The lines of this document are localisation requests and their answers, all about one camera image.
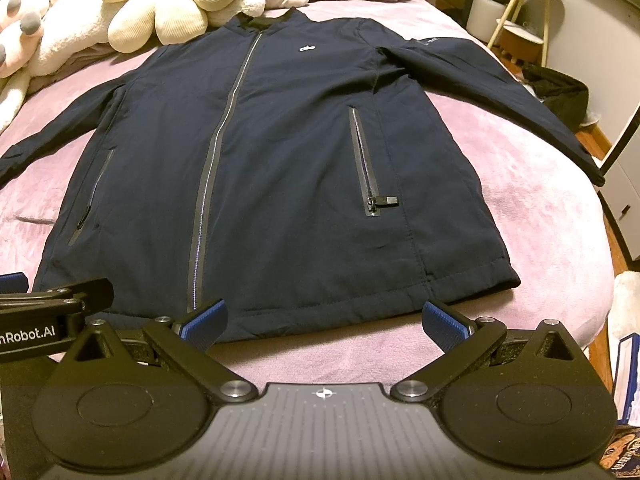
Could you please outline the navy blue zip jacket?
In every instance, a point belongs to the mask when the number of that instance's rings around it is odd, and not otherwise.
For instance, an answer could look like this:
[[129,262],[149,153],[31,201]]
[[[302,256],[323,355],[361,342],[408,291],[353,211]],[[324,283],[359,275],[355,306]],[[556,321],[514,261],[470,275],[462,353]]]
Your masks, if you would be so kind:
[[9,182],[89,139],[35,289],[107,278],[122,328],[222,299],[236,341],[516,287],[433,91],[512,120],[603,183],[574,134],[471,40],[239,15],[158,49],[4,153]]

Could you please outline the books stack beside bed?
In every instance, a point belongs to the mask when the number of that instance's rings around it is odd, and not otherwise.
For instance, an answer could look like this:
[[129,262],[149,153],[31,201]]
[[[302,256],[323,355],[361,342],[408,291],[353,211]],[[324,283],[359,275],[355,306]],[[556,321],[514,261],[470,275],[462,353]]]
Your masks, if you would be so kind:
[[615,363],[617,427],[600,465],[619,479],[639,478],[639,335],[620,340]]

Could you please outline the white pink plush toy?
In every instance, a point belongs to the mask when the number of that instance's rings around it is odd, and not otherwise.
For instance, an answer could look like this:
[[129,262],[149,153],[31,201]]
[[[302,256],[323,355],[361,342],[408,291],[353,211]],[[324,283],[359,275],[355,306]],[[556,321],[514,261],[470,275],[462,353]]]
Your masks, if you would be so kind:
[[1,128],[23,105],[33,76],[104,44],[115,10],[102,0],[1,0]]

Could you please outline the white round stool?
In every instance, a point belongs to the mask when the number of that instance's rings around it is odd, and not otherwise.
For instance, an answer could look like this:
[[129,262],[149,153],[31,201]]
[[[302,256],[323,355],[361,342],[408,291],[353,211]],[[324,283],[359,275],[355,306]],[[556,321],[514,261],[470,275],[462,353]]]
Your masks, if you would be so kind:
[[506,5],[494,0],[473,0],[466,31],[487,44],[495,31]]

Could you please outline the black bag on floor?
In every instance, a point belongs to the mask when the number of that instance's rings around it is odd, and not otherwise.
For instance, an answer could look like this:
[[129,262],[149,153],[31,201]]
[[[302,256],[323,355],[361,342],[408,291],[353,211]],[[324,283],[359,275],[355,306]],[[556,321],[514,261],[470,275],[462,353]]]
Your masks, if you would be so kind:
[[567,74],[530,63],[523,66],[522,74],[536,97],[567,128],[577,132],[588,110],[588,87]]

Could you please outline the white drawer cabinet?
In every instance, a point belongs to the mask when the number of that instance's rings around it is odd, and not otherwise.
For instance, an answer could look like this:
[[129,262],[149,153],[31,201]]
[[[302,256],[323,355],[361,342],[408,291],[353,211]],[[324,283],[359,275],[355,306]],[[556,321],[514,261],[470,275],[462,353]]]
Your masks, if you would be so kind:
[[601,169],[605,185],[600,194],[610,213],[613,226],[622,236],[632,261],[639,260],[640,240],[640,133],[639,110],[629,119],[626,129],[606,154]]

